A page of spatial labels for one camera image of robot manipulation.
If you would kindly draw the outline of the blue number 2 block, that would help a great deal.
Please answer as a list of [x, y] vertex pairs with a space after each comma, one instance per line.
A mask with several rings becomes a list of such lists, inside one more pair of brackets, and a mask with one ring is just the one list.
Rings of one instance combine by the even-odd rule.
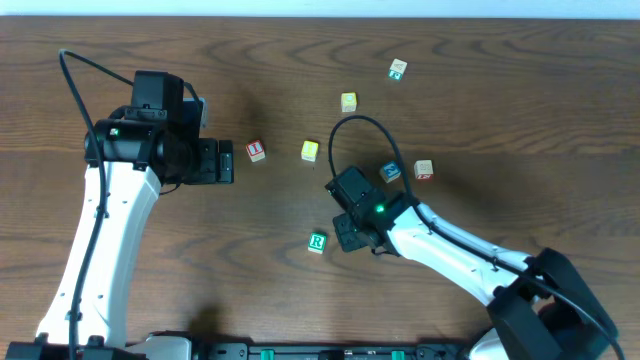
[[380, 169], [380, 176], [385, 183], [390, 183], [402, 175], [401, 170], [395, 161], [390, 161], [383, 165]]

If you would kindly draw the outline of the yellow top wooden block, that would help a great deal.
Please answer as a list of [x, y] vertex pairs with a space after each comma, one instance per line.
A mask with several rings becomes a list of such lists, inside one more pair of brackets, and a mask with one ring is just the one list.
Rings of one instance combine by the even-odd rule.
[[314, 141], [305, 140], [301, 149], [301, 158], [305, 161], [315, 162], [319, 151], [319, 144]]

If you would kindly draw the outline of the red letter I block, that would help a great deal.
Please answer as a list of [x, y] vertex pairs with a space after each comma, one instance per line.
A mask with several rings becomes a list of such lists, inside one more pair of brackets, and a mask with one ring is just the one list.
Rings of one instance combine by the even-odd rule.
[[260, 140], [247, 143], [245, 148], [252, 162], [258, 162], [266, 157], [264, 145]]

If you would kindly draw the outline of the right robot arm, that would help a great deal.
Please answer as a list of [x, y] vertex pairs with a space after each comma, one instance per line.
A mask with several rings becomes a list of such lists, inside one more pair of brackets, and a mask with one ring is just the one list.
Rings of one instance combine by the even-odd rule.
[[492, 322], [467, 359], [596, 359], [619, 353], [618, 330], [570, 260], [493, 245], [414, 196], [386, 195], [356, 167], [325, 186], [343, 209], [333, 223], [345, 252], [364, 247], [420, 263], [471, 294]]

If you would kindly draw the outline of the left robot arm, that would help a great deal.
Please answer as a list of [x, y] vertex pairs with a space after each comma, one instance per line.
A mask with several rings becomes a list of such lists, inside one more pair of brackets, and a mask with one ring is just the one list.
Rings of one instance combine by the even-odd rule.
[[129, 288], [149, 215], [166, 184], [231, 184], [233, 144], [202, 138], [207, 103], [167, 72], [139, 71], [128, 106], [85, 136], [85, 192], [56, 296], [9, 359], [192, 359], [181, 333], [127, 342]]

